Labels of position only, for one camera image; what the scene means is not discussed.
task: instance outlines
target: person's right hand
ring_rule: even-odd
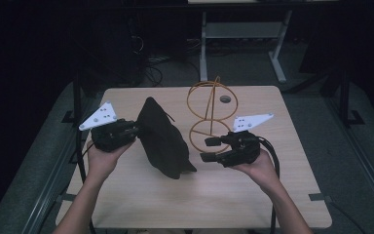
[[[260,155],[252,164],[240,164],[232,168],[250,176],[268,195],[281,187],[275,167],[266,150],[260,149]]]

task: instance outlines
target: gray carpet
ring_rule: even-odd
[[[280,54],[280,62],[288,79],[287,83],[277,81],[267,52],[273,42],[252,41],[244,49],[234,48],[229,55],[210,54],[208,57],[208,77],[221,77],[227,86],[235,85],[274,85],[281,90],[289,89],[311,77],[300,74],[298,68],[306,50],[306,45],[285,44]],[[194,64],[198,67],[199,56],[188,57],[189,62],[168,61],[155,67],[163,73],[162,86],[190,87],[199,81]],[[145,79],[139,87],[151,87]],[[309,162],[318,181],[321,192],[329,196],[335,204],[348,213],[366,231],[374,233],[374,191],[364,175],[351,148],[339,120],[334,117],[328,100],[318,93],[322,82],[317,82],[308,89],[295,94],[283,95],[290,116],[306,151]],[[97,97],[83,97],[85,113],[91,113],[99,103],[102,92]],[[366,95],[352,85],[351,108],[359,112],[365,125],[353,126],[361,146],[374,166],[374,110]],[[71,124],[61,123],[66,111],[73,109],[72,87],[69,85],[54,105],[47,122],[36,137],[26,158],[14,179],[12,186],[0,205],[0,233],[22,233],[29,229],[34,217],[34,207],[44,203],[44,214],[34,219],[37,223],[30,233],[51,233],[55,228],[59,203],[56,199],[68,184],[75,168],[68,163],[72,154],[71,142],[75,140]],[[54,166],[59,170],[54,190],[50,195],[43,195],[42,190]],[[353,223],[343,214],[329,205],[333,219],[332,226],[316,230],[317,233],[360,233]],[[98,233],[125,233],[125,230],[97,230]]]

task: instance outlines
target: wooden table top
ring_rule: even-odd
[[[236,113],[223,122],[233,126],[235,116],[273,113],[274,118],[250,131],[275,147],[280,160],[280,179],[308,224],[318,228],[330,226],[332,220],[324,202],[310,200],[309,194],[320,191],[279,89],[272,86],[229,88],[236,94],[239,106]],[[225,169],[217,163],[204,163],[200,151],[192,146],[189,131],[201,119],[187,106],[189,89],[131,88],[105,92],[101,103],[111,100],[119,118],[134,121],[144,101],[153,97],[174,119],[175,122],[171,122],[187,142],[190,162],[198,171],[182,174],[180,179],[166,177],[150,165],[138,139],[119,159],[117,168],[99,193],[93,213],[95,227],[270,227],[272,203],[258,185],[241,172]],[[226,104],[218,100],[222,95],[233,97],[216,89],[214,118],[230,115],[234,110],[234,101]],[[204,113],[208,96],[209,88],[198,88],[190,96],[192,109]],[[214,125],[213,130],[219,136],[227,134],[221,125]],[[192,139],[196,144],[201,141],[200,147],[204,147],[200,136]],[[81,186],[77,168],[67,193],[77,194]],[[70,204],[63,201],[56,223]]]

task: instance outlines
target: table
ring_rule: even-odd
[[[110,89],[102,103],[111,100],[119,118],[136,120],[148,97],[153,97],[169,114],[189,145],[190,161],[196,173],[171,179],[153,168],[138,140],[120,159],[105,181],[93,213],[99,228],[266,228],[270,227],[272,204],[245,174],[225,169],[217,163],[204,163],[189,141],[191,127],[200,119],[190,112],[186,99],[190,88]],[[193,108],[204,110],[209,88],[199,88],[192,96]],[[318,185],[290,119],[281,93],[272,86],[230,87],[239,100],[236,115],[274,113],[275,117],[251,130],[275,147],[280,160],[281,181],[311,227],[331,225],[323,201],[311,201]],[[219,92],[216,96],[229,95]],[[215,115],[231,112],[230,104],[217,101]],[[233,126],[234,117],[225,120]],[[214,127],[217,134],[224,129]],[[77,169],[67,193],[77,194],[82,181]],[[71,202],[63,201],[56,223]]]

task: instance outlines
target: black fabric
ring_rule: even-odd
[[[141,130],[138,138],[153,167],[175,179],[180,178],[182,172],[197,171],[189,161],[188,146],[180,131],[152,97],[145,100],[136,124]]]

